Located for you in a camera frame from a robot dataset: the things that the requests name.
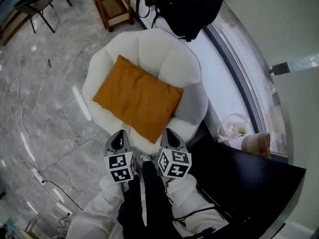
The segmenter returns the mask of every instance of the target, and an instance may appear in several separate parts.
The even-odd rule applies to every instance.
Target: black cable
[[[186,227],[186,224],[185,224],[183,221],[176,221],[176,222],[179,222],[179,223],[181,223],[184,227]]]
[[[78,208],[80,208],[81,210],[83,210],[81,207],[79,207],[79,206],[77,205],[77,203],[75,203],[75,202],[73,201],[72,198],[70,198],[70,196],[69,196],[68,194],[65,193],[65,191],[64,191],[60,186],[58,186],[58,185],[56,185],[55,183],[53,183],[53,182],[51,182],[51,181],[48,181],[48,180],[43,180],[42,183],[44,183],[44,182],[50,182],[50,183],[52,183],[53,185],[57,186],[60,190],[63,191],[63,193],[64,193]]]
[[[67,234],[67,231],[63,231],[62,233],[59,233],[58,229],[69,229],[69,228],[65,225],[65,223],[66,223],[67,221],[64,221],[64,225],[61,223],[62,220],[66,219],[66,218],[69,217],[69,216],[70,216],[70,214],[68,213],[67,216],[65,216],[65,217],[63,217],[63,218],[61,218],[61,219],[59,219],[59,223],[60,223],[61,227],[56,227],[56,228],[55,228],[58,238],[60,238],[60,235],[64,235],[64,236],[65,236],[64,233]]]
[[[122,193],[124,195],[124,193],[125,193],[125,191],[124,191],[124,182],[121,182],[120,184],[121,184]]]
[[[185,219],[188,218],[189,216],[192,216],[192,215],[195,214],[195,213],[199,213],[199,212],[203,212],[203,211],[207,211],[207,210],[213,210],[213,209],[216,209],[216,208],[215,208],[215,207],[208,207],[208,208],[200,209],[200,210],[191,212],[190,214],[187,214],[187,215],[185,215],[185,216],[183,216],[183,217],[173,218],[173,221],[183,221],[183,220],[185,220]]]
[[[166,196],[167,196],[167,198],[168,198],[168,200],[170,201],[171,204],[173,204],[174,202],[173,202],[173,200],[172,200],[171,198],[168,197],[168,195],[167,195],[167,188],[168,188],[169,182],[171,182],[172,180],[174,180],[174,178],[170,178],[168,181],[166,181],[166,185],[164,185],[164,187],[165,187],[165,194],[166,194]]]
[[[69,221],[64,221],[64,225],[61,223],[61,221],[62,220],[64,220],[64,219],[66,219],[67,217],[69,217],[70,216],[70,214],[68,213],[68,215],[67,216],[65,216],[64,218],[61,218],[61,219],[59,219],[59,223],[60,223],[60,225],[64,228],[64,229],[69,229],[67,226],[66,226],[66,222],[69,222]]]

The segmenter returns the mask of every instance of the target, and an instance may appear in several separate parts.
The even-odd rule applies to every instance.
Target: white box
[[[132,151],[104,157],[104,163],[115,182],[133,180],[136,164]]]
[[[159,156],[159,168],[166,177],[183,178],[191,167],[191,154],[163,148]]]

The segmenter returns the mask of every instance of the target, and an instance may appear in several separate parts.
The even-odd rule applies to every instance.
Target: mustard cushion
[[[182,93],[119,55],[93,101],[156,143]]]

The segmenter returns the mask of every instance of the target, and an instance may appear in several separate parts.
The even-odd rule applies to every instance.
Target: black desk
[[[197,179],[199,192],[220,206],[230,223],[245,221],[242,237],[236,233],[237,238],[259,238],[266,231],[263,238],[271,238],[297,203],[290,200],[305,169],[252,156],[209,136],[188,151],[192,153],[189,173]]]

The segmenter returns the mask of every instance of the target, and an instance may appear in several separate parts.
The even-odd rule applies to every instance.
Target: gray tile floor
[[[36,34],[27,22],[0,49],[0,153],[36,166],[31,153],[40,174],[85,207],[100,191],[98,182],[105,175],[102,156],[110,137],[80,106],[89,61],[120,32],[142,28],[138,23],[132,26],[124,23],[109,33],[103,28],[92,0],[71,2],[73,7],[65,0],[55,0],[54,9],[44,10],[45,18],[56,29],[55,34],[35,16]],[[19,84],[15,79],[20,63]],[[30,175],[23,164],[0,156],[0,183],[7,192],[0,201],[0,213],[20,222],[39,217],[38,225],[51,236],[55,233],[52,228],[64,216],[56,207],[59,200],[53,191],[56,187],[41,186],[21,170]],[[64,201],[72,211],[79,211],[70,200]],[[26,202],[31,203],[38,216]]]

